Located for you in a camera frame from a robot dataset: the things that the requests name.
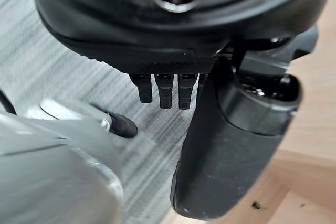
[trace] striped carpet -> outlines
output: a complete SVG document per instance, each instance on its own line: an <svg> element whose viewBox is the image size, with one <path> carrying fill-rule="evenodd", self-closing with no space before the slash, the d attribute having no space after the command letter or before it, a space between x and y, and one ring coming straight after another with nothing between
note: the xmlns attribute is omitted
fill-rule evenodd
<svg viewBox="0 0 336 224"><path fill-rule="evenodd" d="M75 98L136 122L136 139L111 136L124 166L123 223L159 223L170 207L172 174L193 113L177 109L176 86L173 109L159 108L156 87L154 102L141 104L126 74L58 43L42 26L33 0L0 0L0 48L0 87L19 114L43 97Z"/></svg>

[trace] wooden floor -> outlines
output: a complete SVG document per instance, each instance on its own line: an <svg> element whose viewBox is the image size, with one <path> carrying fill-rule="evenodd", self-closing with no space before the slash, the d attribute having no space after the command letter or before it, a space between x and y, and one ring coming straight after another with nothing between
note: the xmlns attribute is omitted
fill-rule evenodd
<svg viewBox="0 0 336 224"><path fill-rule="evenodd" d="M304 101L270 166L249 194L212 224L336 224L336 0L319 21L315 53L293 62ZM262 208L251 205L258 202ZM199 224L171 211L162 224Z"/></svg>

